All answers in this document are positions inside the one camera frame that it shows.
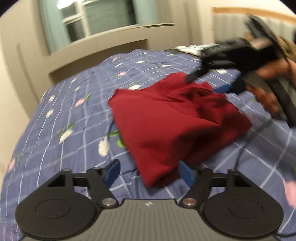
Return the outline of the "person's right hand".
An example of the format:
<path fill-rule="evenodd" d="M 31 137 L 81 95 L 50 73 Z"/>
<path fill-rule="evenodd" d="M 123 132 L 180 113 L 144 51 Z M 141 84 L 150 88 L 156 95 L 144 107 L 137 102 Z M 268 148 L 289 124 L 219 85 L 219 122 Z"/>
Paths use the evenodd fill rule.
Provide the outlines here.
<path fill-rule="evenodd" d="M 256 71 L 257 75 L 265 80 L 270 80 L 276 76 L 285 75 L 295 85 L 295 62 L 291 59 L 279 59 L 270 62 Z M 246 86 L 246 90 L 251 92 L 257 102 L 272 116 L 279 111 L 278 100 L 272 92 L 266 92 L 262 88 Z"/>

